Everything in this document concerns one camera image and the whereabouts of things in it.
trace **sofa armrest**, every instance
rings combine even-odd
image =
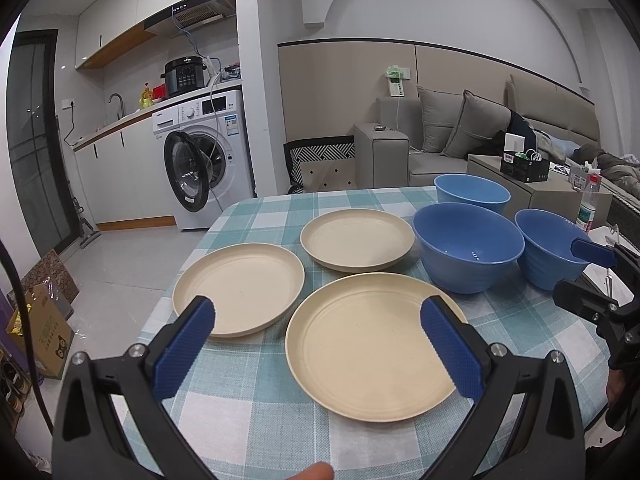
[[[395,130],[377,132],[376,126],[353,126],[356,185],[359,189],[408,186],[409,137]]]

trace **water bottle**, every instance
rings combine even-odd
[[[589,174],[589,181],[582,193],[580,201],[580,211],[578,211],[578,219],[575,224],[585,233],[591,230],[593,217],[596,214],[596,197],[598,193],[598,175],[596,173]]]

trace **faucet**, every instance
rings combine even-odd
[[[113,97],[116,96],[118,99],[120,99],[120,112],[122,113],[122,117],[125,116],[124,113],[124,102],[122,102],[122,96],[120,94],[116,94],[113,93],[109,96],[109,102],[111,102],[111,100],[113,99]],[[122,117],[120,116],[120,114],[117,114],[118,120],[120,120]]]

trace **teal plaid tablecloth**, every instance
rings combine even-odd
[[[434,188],[350,190],[245,200],[227,209],[182,266],[244,242],[268,242],[293,251],[305,266],[298,303],[344,274],[314,263],[300,245],[300,231],[316,216],[341,208],[374,208],[406,220],[436,202]],[[429,281],[414,250],[390,272]],[[173,285],[143,328],[148,342],[172,311]],[[482,294],[452,297],[487,342],[515,354],[544,357],[560,349],[576,384],[582,420],[605,405],[608,351],[593,325],[554,306],[528,285],[517,265]],[[207,342],[180,391],[164,405],[187,441],[221,479],[283,479],[323,460],[340,479],[416,480],[433,463],[470,408],[457,392],[429,412],[394,424],[366,424],[328,412],[300,389],[284,354],[290,316],[235,342]],[[513,425],[510,409],[483,464],[494,464]],[[140,462],[157,470],[127,413],[124,427]]]

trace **washing machine door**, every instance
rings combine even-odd
[[[209,198],[212,166],[190,136],[180,131],[166,136],[164,166],[178,202],[187,211],[200,211]]]

